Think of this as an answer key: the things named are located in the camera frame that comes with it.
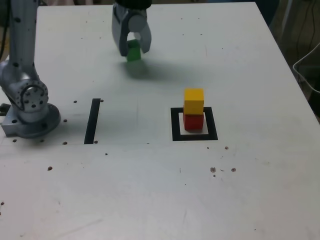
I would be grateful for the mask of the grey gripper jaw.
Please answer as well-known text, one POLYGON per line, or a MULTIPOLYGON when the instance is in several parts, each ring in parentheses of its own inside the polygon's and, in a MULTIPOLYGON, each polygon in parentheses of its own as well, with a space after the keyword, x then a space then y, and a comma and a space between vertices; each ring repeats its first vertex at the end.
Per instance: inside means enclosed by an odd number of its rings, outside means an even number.
POLYGON ((132 13, 128 8, 119 4, 114 4, 112 8, 112 36, 120 55, 126 57, 128 55, 127 38, 130 32, 129 19, 132 13))
POLYGON ((151 47, 152 35, 146 12, 134 12, 128 20, 128 29, 138 40, 142 52, 147 53, 151 47))

